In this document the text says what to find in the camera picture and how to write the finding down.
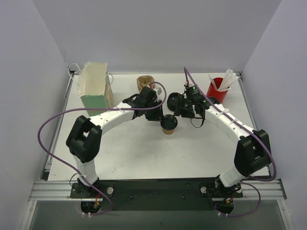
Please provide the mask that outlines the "brown paper coffee cup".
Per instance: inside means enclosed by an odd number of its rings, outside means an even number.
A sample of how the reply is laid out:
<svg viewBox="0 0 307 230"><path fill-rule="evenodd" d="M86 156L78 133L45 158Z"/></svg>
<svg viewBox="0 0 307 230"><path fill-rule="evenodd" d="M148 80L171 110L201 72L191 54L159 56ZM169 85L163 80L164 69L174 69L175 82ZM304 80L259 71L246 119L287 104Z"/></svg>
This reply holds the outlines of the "brown paper coffee cup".
<svg viewBox="0 0 307 230"><path fill-rule="evenodd" d="M164 134L166 135L171 135L174 133L175 129L166 129L166 128L162 128L162 131Z"/></svg>

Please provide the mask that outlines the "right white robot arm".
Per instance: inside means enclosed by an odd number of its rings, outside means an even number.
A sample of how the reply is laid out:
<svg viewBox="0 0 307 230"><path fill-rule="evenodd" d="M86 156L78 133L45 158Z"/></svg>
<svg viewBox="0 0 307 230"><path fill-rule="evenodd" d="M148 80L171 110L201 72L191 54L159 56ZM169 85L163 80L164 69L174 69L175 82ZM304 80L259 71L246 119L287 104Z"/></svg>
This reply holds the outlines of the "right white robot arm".
<svg viewBox="0 0 307 230"><path fill-rule="evenodd" d="M203 96L197 87L186 87L183 94L171 93L167 107L175 116L211 122L236 144L234 165L217 177L223 187L236 185L271 164L268 134L244 125L216 98Z"/></svg>

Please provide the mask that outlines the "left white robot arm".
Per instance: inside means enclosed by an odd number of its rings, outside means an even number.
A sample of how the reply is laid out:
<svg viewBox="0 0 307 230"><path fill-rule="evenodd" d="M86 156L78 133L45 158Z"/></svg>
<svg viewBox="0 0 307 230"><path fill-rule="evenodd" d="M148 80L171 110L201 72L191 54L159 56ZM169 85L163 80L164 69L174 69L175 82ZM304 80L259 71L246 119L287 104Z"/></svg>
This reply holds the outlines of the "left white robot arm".
<svg viewBox="0 0 307 230"><path fill-rule="evenodd" d="M114 108L89 118L82 115L76 119L66 145L81 173L81 191L87 197L98 193L94 158L99 153L102 136L123 122L143 115L150 121L162 121L162 101L157 99L161 92L161 88L145 86L140 93L124 99Z"/></svg>

